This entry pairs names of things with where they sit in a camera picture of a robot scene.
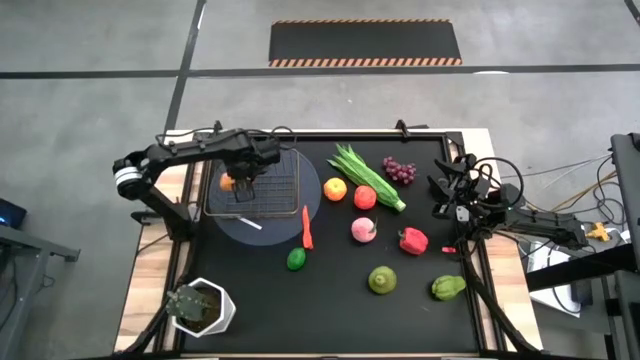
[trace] wire basket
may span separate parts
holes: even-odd
[[[233,191],[220,189],[220,177],[227,172],[224,163],[214,162],[207,193],[205,215],[220,217],[279,217],[292,216],[299,207],[299,153],[297,150],[280,151],[280,162],[267,168],[267,172],[253,181],[255,198],[236,201]]]

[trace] black tabletop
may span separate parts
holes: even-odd
[[[186,336],[186,353],[471,353],[477,351],[471,306],[466,294],[448,302],[428,291],[442,275],[461,275],[461,264],[441,252],[456,233],[452,221],[434,219],[426,175],[441,175],[434,158],[444,158],[441,140],[349,139],[354,150],[382,174],[383,157],[416,163],[419,177],[398,193],[407,208],[377,204],[370,211],[353,205],[355,186],[339,203],[322,199],[311,228],[315,249],[307,263],[290,272],[286,258],[302,245],[301,236],[274,246],[245,245],[226,236],[212,218],[198,230],[196,275],[224,287],[237,313],[224,334]],[[302,138],[297,149],[316,167],[320,182],[342,175],[326,159],[333,141]],[[362,245],[350,234],[360,216],[378,219],[378,234]],[[429,248],[415,257],[398,247],[398,230],[411,226],[429,237]],[[377,266],[395,270],[398,285],[388,295],[366,285]]]

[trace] yellow clamp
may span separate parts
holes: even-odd
[[[594,229],[587,233],[588,238],[598,239],[600,241],[609,241],[609,234],[605,230],[602,223],[593,224]]]

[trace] toy fruit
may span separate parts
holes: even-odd
[[[376,233],[376,223],[369,218],[362,217],[351,224],[351,234],[360,242],[368,243],[376,237]]]
[[[371,186],[358,186],[353,196],[353,203],[358,209],[369,210],[376,204],[376,191]]]
[[[420,255],[427,250],[429,239],[422,231],[407,227],[404,231],[398,232],[398,235],[400,235],[400,247],[409,254]]]
[[[465,287],[467,283],[462,276],[444,275],[433,282],[431,292],[437,299],[447,301],[456,297]]]
[[[347,184],[340,178],[331,178],[324,183],[324,195],[331,201],[340,201],[347,194]]]
[[[235,184],[235,180],[233,180],[227,173],[222,174],[220,176],[220,190],[222,191],[232,191],[233,184]]]
[[[304,265],[307,260],[307,254],[305,254],[303,248],[295,248],[291,250],[287,257],[287,267],[291,271],[298,271]]]
[[[396,273],[386,266],[379,266],[369,274],[369,287],[376,294],[388,294],[396,288]]]
[[[382,159],[382,167],[393,181],[409,185],[416,179],[416,164],[398,164],[393,157]]]

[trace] grapes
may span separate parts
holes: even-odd
[[[400,184],[409,185],[416,179],[416,164],[400,164],[388,156],[382,159],[382,167],[389,177],[393,181]]]

